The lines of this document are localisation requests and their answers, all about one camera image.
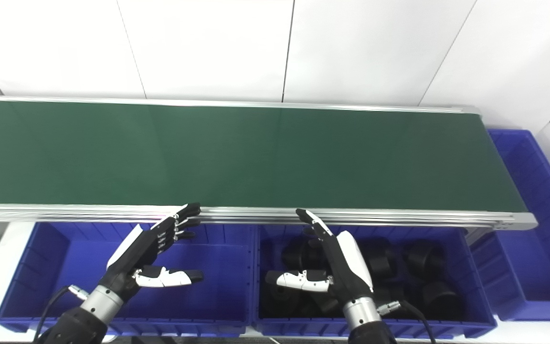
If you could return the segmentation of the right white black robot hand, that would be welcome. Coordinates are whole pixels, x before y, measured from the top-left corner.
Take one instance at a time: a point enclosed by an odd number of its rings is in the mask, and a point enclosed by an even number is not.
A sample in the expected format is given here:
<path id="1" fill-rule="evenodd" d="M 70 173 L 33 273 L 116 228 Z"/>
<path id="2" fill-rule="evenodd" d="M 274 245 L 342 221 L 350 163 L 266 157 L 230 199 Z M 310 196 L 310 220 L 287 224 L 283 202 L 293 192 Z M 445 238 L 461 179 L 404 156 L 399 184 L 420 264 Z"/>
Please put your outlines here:
<path id="1" fill-rule="evenodd" d="M 301 222 L 310 225 L 330 266 L 320 270 L 290 270 L 266 273 L 271 285 L 306 292 L 330 292 L 342 305 L 374 303 L 373 283 L 356 239 L 347 231 L 334 235 L 329 226 L 310 210 L 298 208 Z"/>

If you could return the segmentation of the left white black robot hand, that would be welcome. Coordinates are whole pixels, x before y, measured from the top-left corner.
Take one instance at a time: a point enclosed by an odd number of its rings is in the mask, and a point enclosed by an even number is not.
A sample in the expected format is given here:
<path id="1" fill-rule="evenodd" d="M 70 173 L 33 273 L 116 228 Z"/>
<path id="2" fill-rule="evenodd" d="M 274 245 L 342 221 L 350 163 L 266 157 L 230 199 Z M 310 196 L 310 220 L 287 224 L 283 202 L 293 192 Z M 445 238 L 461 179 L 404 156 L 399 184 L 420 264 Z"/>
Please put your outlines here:
<path id="1" fill-rule="evenodd" d="M 203 281 L 201 270 L 168 269 L 155 265 L 157 257 L 179 240 L 195 237 L 188 228 L 201 224 L 197 219 L 200 213 L 200 203 L 190 203 L 162 218 L 150 229 L 137 225 L 110 257 L 98 286 L 127 303 L 140 288 L 181 287 Z"/>

